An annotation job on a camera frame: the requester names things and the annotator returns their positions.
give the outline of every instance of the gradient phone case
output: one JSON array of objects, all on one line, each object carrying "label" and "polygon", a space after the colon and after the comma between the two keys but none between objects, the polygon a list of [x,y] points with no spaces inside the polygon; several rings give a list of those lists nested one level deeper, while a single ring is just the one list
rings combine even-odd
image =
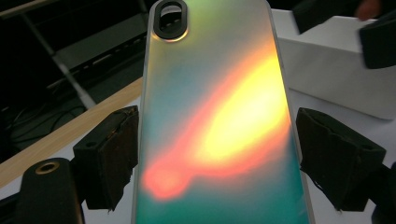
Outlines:
[{"label": "gradient phone case", "polygon": [[157,2],[140,111],[133,223],[313,223],[266,1]]}]

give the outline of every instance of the black floor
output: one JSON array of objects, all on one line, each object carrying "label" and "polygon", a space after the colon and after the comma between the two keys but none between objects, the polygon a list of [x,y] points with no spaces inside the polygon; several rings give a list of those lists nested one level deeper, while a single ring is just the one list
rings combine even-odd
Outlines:
[{"label": "black floor", "polygon": [[[74,74],[98,104],[143,75],[146,39],[122,46],[111,57]],[[50,97],[25,108],[2,111],[6,131],[1,134],[2,161],[24,150],[83,113],[86,108],[66,80],[49,88]]]}]

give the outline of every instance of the camera cutout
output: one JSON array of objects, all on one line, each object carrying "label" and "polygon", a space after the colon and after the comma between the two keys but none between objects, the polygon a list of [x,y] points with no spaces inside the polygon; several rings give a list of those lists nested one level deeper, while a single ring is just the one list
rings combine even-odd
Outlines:
[{"label": "camera cutout", "polygon": [[178,39],[187,32],[187,5],[182,0],[164,0],[155,8],[154,32],[166,40]]}]

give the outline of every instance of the finger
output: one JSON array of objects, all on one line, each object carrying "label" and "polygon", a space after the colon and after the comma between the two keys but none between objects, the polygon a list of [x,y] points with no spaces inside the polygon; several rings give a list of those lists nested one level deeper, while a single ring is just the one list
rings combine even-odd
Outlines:
[{"label": "finger", "polygon": [[356,17],[361,21],[367,21],[379,15],[381,12],[381,0],[363,0],[356,11]]}]

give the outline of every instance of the teal phone case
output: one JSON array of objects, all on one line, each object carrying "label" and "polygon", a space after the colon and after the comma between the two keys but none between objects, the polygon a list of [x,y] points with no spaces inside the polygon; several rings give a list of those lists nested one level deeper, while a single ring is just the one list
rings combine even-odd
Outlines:
[{"label": "teal phone case", "polygon": [[313,223],[266,1],[157,2],[140,114],[133,223]]}]

